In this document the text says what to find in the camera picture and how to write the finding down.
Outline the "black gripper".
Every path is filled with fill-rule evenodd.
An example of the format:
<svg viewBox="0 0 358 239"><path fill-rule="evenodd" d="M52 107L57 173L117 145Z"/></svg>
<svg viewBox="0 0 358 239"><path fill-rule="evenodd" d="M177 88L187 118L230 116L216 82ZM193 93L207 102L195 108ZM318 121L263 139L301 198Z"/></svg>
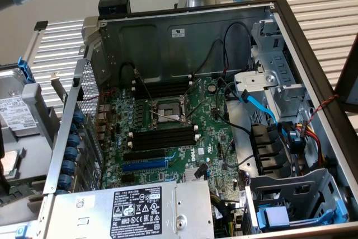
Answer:
<svg viewBox="0 0 358 239"><path fill-rule="evenodd" d="M4 141L3 141L3 135L2 131L0 131L0 159L2 160L5 157L5 151L4 151ZM6 180L6 177L4 175L4 167L2 162L0 162L0 176L1 176L1 195L8 195L10 192L10 185Z"/></svg>

